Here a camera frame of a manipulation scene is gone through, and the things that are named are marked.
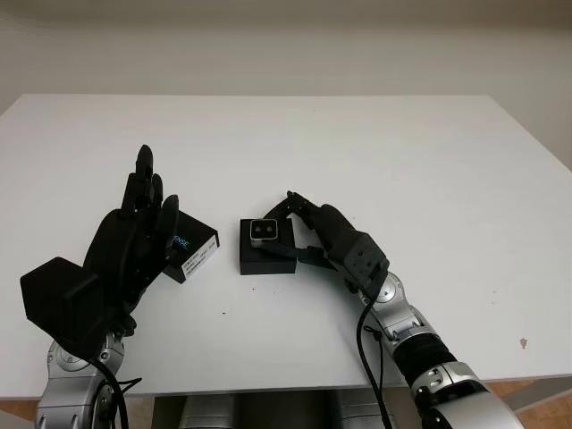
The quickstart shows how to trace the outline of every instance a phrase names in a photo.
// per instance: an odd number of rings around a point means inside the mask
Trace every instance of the metal base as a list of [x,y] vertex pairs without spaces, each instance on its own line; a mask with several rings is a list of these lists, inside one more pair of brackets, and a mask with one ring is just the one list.
[[572,376],[546,378],[523,387],[502,398],[515,413],[536,407],[546,401],[572,393]]

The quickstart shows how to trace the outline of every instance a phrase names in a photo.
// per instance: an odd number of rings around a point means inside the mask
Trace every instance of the silver robotic arm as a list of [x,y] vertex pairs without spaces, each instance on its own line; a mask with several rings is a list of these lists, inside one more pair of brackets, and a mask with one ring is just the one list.
[[176,256],[178,221],[179,199],[163,199],[153,154],[143,146],[121,208],[100,223],[83,265],[55,257],[21,277],[26,316],[54,339],[38,429],[113,427],[116,411],[128,427],[123,393],[129,386],[122,389],[115,379],[122,338],[133,335],[131,312]]
[[[362,292],[364,304],[368,298]],[[410,306],[400,279],[388,273],[371,312],[382,343],[405,376],[427,429],[517,429],[510,408],[471,368],[458,362],[423,315]]]
[[[361,348],[361,329],[369,312],[381,328],[382,345],[411,389],[424,429],[522,428],[512,411],[467,364],[455,359],[423,315],[409,305],[401,281],[389,272],[389,260],[368,234],[357,231],[335,207],[315,206],[295,192],[288,192],[286,199],[265,218],[278,220],[290,214],[298,215],[308,228],[315,230],[323,249],[289,252],[280,243],[272,242],[257,242],[256,247],[277,255],[297,255],[300,262],[330,267],[342,275],[349,291],[358,293],[366,306],[358,323],[358,347]],[[360,355],[382,419],[390,425],[380,388],[362,349]]]
[[[108,334],[97,360],[116,374],[123,343]],[[36,410],[37,429],[108,429],[115,419],[113,389],[90,363],[55,341],[47,352],[48,381]]]

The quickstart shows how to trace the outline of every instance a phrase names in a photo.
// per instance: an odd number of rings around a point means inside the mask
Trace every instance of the small black box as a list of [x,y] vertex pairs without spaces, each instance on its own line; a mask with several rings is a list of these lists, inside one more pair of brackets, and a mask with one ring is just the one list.
[[[295,273],[295,257],[281,257],[253,248],[250,240],[250,222],[240,219],[240,274],[280,274]],[[294,247],[294,228],[291,219],[278,220],[278,242]]]
[[163,272],[177,282],[183,283],[219,246],[216,230],[179,211],[177,235],[172,241],[175,252]]

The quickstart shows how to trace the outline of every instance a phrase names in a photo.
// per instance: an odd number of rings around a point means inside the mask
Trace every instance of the product label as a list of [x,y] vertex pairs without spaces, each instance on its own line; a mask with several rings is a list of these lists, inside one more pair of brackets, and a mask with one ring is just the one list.
[[185,279],[188,279],[193,272],[199,268],[216,250],[216,237],[213,236],[195,254],[187,259],[181,266]]

